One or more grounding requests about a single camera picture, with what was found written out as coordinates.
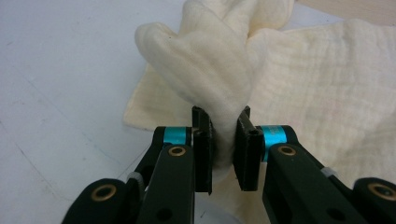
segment cream towel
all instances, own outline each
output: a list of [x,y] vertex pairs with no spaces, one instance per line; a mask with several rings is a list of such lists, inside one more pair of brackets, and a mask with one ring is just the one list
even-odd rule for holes
[[[125,122],[190,126],[191,106],[204,108],[217,130],[222,176],[236,118],[250,105],[254,124],[290,125],[349,187],[364,176],[395,183],[396,28],[352,20],[276,30],[291,8],[289,0],[191,1],[178,34],[160,23],[140,27],[136,44],[154,69]],[[230,172],[210,200],[244,223],[265,223],[261,194],[240,192]]]

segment folded cloth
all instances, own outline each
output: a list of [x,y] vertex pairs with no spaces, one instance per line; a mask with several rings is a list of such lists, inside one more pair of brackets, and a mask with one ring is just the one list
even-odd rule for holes
[[[286,0],[191,1],[178,34],[160,23],[140,27],[136,44],[152,67],[124,121],[190,126],[191,106],[202,107],[213,119],[215,168],[224,176],[236,118],[250,105],[254,124],[290,125],[349,187],[363,176],[396,182],[396,28],[351,20],[276,30],[291,8]],[[210,200],[244,223],[268,221],[261,192],[240,192],[233,172]]]

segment black plastic part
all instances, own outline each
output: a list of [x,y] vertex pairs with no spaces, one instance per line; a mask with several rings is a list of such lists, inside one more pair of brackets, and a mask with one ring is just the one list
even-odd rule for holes
[[396,186],[378,178],[355,182],[352,202],[370,223],[396,223]]
[[[172,156],[173,147],[185,153]],[[163,149],[150,180],[148,192],[137,219],[138,224],[193,223],[194,157],[192,149],[172,145]]]
[[191,146],[191,141],[192,141],[191,132],[192,132],[192,127],[186,127],[186,142],[184,143],[184,145],[189,147]]
[[[106,188],[106,186],[113,186],[115,188],[114,195],[99,202],[93,200],[93,194],[99,196],[109,194],[109,188]],[[98,180],[85,188],[73,202],[64,218],[63,224],[121,223],[129,216],[129,198],[128,189],[123,182],[116,179]]]
[[271,223],[367,223],[305,149],[276,144],[268,161],[262,201]]
[[[286,143],[293,144],[295,146],[300,146],[300,143],[298,142],[297,134],[296,132],[288,125],[280,125],[280,127],[283,129],[283,132],[285,132],[286,135]],[[256,126],[256,129],[261,130],[263,132],[262,126]],[[262,151],[265,152],[265,134],[263,135],[263,141],[262,141]]]
[[241,190],[254,191],[258,187],[262,161],[262,130],[253,126],[246,110],[241,113],[236,125],[233,168]]
[[193,133],[195,158],[195,191],[212,193],[212,163],[215,149],[214,131],[206,112],[192,109],[192,124],[198,130]]
[[143,195],[140,195],[142,192],[140,191],[139,184],[133,178],[130,178],[126,182],[126,188],[128,191],[127,198],[126,198],[126,206],[127,206],[127,216],[126,216],[126,223],[135,223],[137,217],[139,216],[140,206],[142,205],[144,192]]
[[250,118],[250,107],[248,105],[245,106],[244,112],[247,115],[247,117]]
[[163,134],[166,127],[157,127],[152,135],[151,146],[148,148],[143,159],[139,162],[137,167],[134,169],[143,176],[145,186],[149,185],[152,172],[154,171],[155,164],[157,163],[158,156],[163,149]]
[[292,144],[292,145],[295,145],[295,146],[297,146],[297,147],[300,147],[300,148],[304,151],[305,155],[308,156],[309,159],[310,159],[319,169],[322,169],[322,168],[324,167],[324,166],[322,165],[322,163],[320,163],[320,161],[318,161],[311,153],[309,153],[308,150],[306,150],[306,149],[300,144],[300,142],[298,141],[296,132],[295,132],[290,126],[288,126],[288,125],[282,125],[281,127],[282,127],[283,130],[285,131],[286,138],[288,139],[288,140],[287,140],[287,143],[288,143],[288,144]]

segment textured fabric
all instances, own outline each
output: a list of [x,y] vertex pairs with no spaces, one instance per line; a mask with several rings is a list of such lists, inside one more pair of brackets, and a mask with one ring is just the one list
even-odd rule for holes
[[[396,28],[351,20],[278,31],[291,8],[292,1],[192,1],[178,34],[160,23],[140,27],[136,44],[152,67],[125,122],[190,126],[191,106],[202,107],[224,176],[236,118],[250,105],[254,124],[290,125],[349,187],[364,176],[396,182]],[[209,200],[244,223],[265,223],[261,194],[240,192],[230,172]]]

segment crumpled fabric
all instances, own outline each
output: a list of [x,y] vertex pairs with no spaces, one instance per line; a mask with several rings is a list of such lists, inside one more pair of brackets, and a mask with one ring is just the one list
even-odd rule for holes
[[245,105],[255,125],[290,125],[347,186],[364,176],[396,182],[396,28],[350,20],[279,31],[292,4],[189,1],[178,34],[152,23],[135,35],[150,66],[124,121],[191,126],[191,106],[203,108],[216,129],[221,179],[208,200],[243,223],[268,223],[261,191],[241,192],[229,172]]

